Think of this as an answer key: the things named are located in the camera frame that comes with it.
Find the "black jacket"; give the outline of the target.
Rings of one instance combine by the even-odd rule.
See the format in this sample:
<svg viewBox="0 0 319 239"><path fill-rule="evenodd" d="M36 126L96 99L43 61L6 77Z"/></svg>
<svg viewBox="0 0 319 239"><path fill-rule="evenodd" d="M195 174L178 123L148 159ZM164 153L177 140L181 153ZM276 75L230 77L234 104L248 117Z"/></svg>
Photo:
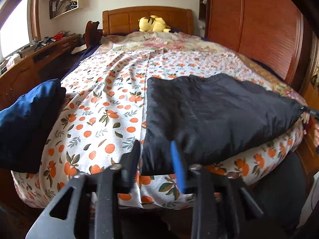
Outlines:
<svg viewBox="0 0 319 239"><path fill-rule="evenodd" d="M303 112L294 99L217 74L147 81L143 175L173 172L170 143L187 164L217 164L284 134Z"/></svg>

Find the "orange print bed sheet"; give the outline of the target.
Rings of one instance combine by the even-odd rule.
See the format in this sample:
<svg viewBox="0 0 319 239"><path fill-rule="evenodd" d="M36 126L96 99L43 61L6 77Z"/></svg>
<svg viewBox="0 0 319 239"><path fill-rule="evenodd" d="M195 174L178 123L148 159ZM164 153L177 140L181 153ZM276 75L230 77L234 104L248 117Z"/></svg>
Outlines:
<svg viewBox="0 0 319 239"><path fill-rule="evenodd" d="M128 153L135 139L144 142L146 134L147 79L173 80L219 73L248 80L266 90L305 100L283 83L273 85L247 67L233 52L221 49L99 48L80 63L62 86L67 101L44 146L37 174L12 171L18 196L24 203L44 208L79 171L96 174ZM258 181L273 170L301 143L302 121L268 144L253 148L221 164L209 166L217 174L239 174L247 184ZM192 206L191 195L181 195L175 176L141 176L130 194L120 194L119 203L127 207L183 209Z"/></svg>

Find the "folded blue garment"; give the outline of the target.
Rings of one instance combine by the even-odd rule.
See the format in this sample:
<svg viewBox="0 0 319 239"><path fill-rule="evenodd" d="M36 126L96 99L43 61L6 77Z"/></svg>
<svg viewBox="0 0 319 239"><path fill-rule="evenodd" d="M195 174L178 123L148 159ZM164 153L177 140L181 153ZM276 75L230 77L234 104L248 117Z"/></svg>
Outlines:
<svg viewBox="0 0 319 239"><path fill-rule="evenodd" d="M39 171L45 143L65 95L60 80L52 79L1 110L1 168L30 174Z"/></svg>

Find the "floral quilt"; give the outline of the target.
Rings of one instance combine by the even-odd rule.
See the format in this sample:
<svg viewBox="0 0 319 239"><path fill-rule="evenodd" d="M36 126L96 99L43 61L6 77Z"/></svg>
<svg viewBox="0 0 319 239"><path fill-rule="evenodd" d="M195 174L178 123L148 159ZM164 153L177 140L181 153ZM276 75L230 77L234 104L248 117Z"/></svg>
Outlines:
<svg viewBox="0 0 319 239"><path fill-rule="evenodd" d="M182 50L222 53L228 49L199 36L183 32L133 32L126 36L109 35L102 37L98 51L136 50Z"/></svg>

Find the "wooden chair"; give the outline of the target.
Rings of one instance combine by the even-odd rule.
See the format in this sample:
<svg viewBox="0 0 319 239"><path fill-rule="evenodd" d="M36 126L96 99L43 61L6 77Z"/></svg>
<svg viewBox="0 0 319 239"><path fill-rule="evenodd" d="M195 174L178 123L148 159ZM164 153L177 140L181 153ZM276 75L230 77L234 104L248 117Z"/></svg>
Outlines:
<svg viewBox="0 0 319 239"><path fill-rule="evenodd" d="M85 40L85 44L87 48L100 42L103 32L102 30L98 29L98 26L99 26L99 21L87 22L87 25L85 27L85 34L84 34L84 40Z"/></svg>

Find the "wooden desk cabinet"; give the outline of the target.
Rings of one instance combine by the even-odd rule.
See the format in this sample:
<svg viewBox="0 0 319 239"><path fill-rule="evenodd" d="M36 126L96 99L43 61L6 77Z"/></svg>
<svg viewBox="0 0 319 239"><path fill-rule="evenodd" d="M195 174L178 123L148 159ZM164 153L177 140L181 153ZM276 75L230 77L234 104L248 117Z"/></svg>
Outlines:
<svg viewBox="0 0 319 239"><path fill-rule="evenodd" d="M80 34L72 34L25 56L1 75L1 109L11 106L19 96L42 82L40 70L61 55L72 51Z"/></svg>

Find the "yellow plush toy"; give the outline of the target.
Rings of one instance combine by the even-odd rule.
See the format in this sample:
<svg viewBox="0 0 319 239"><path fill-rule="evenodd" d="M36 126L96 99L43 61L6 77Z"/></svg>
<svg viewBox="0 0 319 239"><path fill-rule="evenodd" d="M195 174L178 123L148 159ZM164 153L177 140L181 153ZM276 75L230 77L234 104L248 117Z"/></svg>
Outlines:
<svg viewBox="0 0 319 239"><path fill-rule="evenodd" d="M151 15L149 17L142 17L138 21L140 32L170 32L171 28L166 25L163 18Z"/></svg>

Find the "wooden headboard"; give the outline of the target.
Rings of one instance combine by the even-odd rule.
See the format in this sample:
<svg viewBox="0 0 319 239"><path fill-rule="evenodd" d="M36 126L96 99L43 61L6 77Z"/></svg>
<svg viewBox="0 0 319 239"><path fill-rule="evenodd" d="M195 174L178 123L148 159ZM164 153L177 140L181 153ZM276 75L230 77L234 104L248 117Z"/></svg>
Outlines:
<svg viewBox="0 0 319 239"><path fill-rule="evenodd" d="M190 9L161 6L127 7L102 12L103 36L129 34L139 29L139 20L150 16L161 17L166 25L189 35L194 34L194 19Z"/></svg>

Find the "wooden wardrobe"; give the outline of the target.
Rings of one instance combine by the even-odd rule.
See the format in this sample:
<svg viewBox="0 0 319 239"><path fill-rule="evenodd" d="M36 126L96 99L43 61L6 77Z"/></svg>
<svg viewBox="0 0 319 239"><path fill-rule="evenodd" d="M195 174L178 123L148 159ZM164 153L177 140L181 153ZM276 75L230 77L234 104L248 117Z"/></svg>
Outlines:
<svg viewBox="0 0 319 239"><path fill-rule="evenodd" d="M313 31L291 0L200 0L205 38L266 65L301 92Z"/></svg>

